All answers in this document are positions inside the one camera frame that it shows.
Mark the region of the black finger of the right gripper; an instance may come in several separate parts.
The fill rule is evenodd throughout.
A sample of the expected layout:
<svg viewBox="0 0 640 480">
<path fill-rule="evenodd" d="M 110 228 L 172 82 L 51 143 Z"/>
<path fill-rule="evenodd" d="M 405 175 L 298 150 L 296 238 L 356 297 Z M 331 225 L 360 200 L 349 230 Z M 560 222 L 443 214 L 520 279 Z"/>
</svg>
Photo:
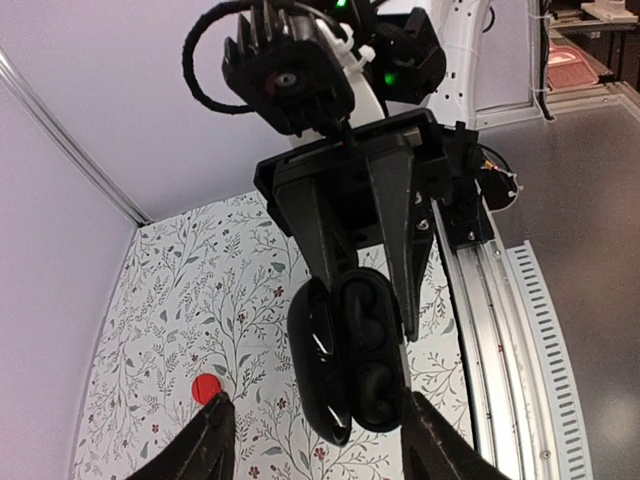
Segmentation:
<svg viewBox="0 0 640 480">
<path fill-rule="evenodd" d="M 317 182 L 304 178 L 276 188 L 275 198 L 309 272 L 329 291 L 358 266 L 355 244 Z"/>
</svg>

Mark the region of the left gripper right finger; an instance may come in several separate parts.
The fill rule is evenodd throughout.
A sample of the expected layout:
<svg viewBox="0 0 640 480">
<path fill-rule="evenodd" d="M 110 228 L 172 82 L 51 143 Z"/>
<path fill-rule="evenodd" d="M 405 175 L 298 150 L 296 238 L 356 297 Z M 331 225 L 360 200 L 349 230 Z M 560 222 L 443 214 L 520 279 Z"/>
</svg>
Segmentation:
<svg viewBox="0 0 640 480">
<path fill-rule="evenodd" d="M 507 479 L 419 392 L 403 396 L 401 452 L 405 479 Z"/>
</svg>

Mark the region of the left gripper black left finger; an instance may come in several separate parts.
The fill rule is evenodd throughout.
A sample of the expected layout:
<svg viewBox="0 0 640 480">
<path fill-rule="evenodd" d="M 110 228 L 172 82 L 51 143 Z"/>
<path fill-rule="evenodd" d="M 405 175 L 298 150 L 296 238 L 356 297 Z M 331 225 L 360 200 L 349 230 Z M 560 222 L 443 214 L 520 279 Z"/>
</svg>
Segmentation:
<svg viewBox="0 0 640 480">
<path fill-rule="evenodd" d="M 213 397 L 150 462 L 129 480 L 231 480 L 235 466 L 235 407 L 225 392 Z"/>
</svg>

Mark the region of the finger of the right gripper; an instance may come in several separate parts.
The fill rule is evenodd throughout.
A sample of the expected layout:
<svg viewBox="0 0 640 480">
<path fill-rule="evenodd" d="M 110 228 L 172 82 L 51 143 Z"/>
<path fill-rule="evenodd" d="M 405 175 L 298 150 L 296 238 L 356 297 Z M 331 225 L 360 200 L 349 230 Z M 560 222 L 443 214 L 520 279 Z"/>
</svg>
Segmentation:
<svg viewBox="0 0 640 480">
<path fill-rule="evenodd" d="M 396 147 L 368 160 L 370 186 L 396 295 L 404 334 L 408 341 L 419 337 L 421 275 L 430 246 L 430 232 L 416 228 L 415 157 L 408 147 Z"/>
</svg>

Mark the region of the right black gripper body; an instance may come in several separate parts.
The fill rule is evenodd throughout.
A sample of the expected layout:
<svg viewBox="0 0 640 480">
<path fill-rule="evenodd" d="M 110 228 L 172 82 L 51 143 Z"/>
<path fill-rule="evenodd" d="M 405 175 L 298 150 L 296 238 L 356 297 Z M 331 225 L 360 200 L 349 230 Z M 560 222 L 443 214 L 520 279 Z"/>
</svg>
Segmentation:
<svg viewBox="0 0 640 480">
<path fill-rule="evenodd" d="M 310 177 L 318 182 L 341 228 L 358 249 L 383 242 L 368 162 L 389 150 L 399 138 L 413 159 L 414 194 L 410 219 L 432 217 L 431 202 L 450 195 L 450 164 L 445 144 L 450 133 L 427 109 L 418 109 L 356 128 L 342 141 L 320 139 L 259 162 L 254 185 L 267 202 L 267 211 L 291 237 L 290 222 L 276 200 L 278 187 Z"/>
</svg>

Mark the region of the red earbud charging case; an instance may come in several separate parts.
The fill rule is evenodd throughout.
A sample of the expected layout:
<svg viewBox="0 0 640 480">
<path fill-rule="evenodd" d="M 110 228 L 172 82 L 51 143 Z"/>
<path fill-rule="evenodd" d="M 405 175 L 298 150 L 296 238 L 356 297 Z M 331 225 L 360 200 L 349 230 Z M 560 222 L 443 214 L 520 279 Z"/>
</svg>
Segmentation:
<svg viewBox="0 0 640 480">
<path fill-rule="evenodd" d="M 222 391 L 222 382 L 216 375 L 211 373 L 202 373 L 192 382 L 192 397 L 199 405 L 202 406 L 207 405 Z"/>
</svg>

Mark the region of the black earbud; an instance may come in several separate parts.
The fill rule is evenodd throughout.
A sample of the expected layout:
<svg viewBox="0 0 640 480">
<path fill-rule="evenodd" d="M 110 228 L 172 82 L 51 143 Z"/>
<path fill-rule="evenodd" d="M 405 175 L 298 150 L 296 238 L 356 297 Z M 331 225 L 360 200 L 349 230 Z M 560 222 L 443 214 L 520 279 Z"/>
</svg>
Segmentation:
<svg viewBox="0 0 640 480">
<path fill-rule="evenodd" d="M 371 283 L 351 281 L 342 290 L 342 311 L 348 346 L 357 356 L 382 352 L 389 340 L 385 296 Z"/>
<path fill-rule="evenodd" d="M 359 364 L 354 373 L 355 419 L 375 432 L 393 430 L 398 424 L 391 368 L 381 362 Z"/>
</svg>

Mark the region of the black earbud charging case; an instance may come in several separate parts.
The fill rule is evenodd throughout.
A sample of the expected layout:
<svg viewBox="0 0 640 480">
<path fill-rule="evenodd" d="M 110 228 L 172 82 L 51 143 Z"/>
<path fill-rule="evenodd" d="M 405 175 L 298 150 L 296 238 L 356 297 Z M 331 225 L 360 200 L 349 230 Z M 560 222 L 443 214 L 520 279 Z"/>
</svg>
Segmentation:
<svg viewBox="0 0 640 480">
<path fill-rule="evenodd" d="M 360 357 L 348 346 L 341 311 L 342 290 L 351 281 L 371 283 L 385 296 L 391 329 L 382 352 Z M 342 275 L 332 291 L 319 278 L 309 279 L 291 301 L 287 333 L 301 406 L 306 420 L 319 437 L 343 447 L 350 439 L 353 426 L 359 425 L 355 419 L 354 373 L 364 362 L 381 362 L 391 368 L 393 397 L 398 411 L 395 428 L 400 425 L 406 389 L 400 314 L 392 285 L 383 274 L 370 268 L 357 268 Z"/>
</svg>

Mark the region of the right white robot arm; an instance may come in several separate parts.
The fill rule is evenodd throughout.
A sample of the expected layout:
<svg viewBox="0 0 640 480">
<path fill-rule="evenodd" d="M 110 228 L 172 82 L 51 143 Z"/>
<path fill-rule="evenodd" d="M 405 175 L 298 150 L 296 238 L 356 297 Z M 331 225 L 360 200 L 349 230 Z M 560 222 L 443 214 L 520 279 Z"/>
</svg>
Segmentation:
<svg viewBox="0 0 640 480">
<path fill-rule="evenodd" d="M 433 245 L 485 242 L 477 134 L 419 104 L 447 74 L 428 14 L 403 23 L 369 1 L 257 1 L 227 46 L 228 83 L 295 146 L 258 164 L 269 214 L 311 279 L 291 307 L 294 340 L 415 340 Z"/>
</svg>

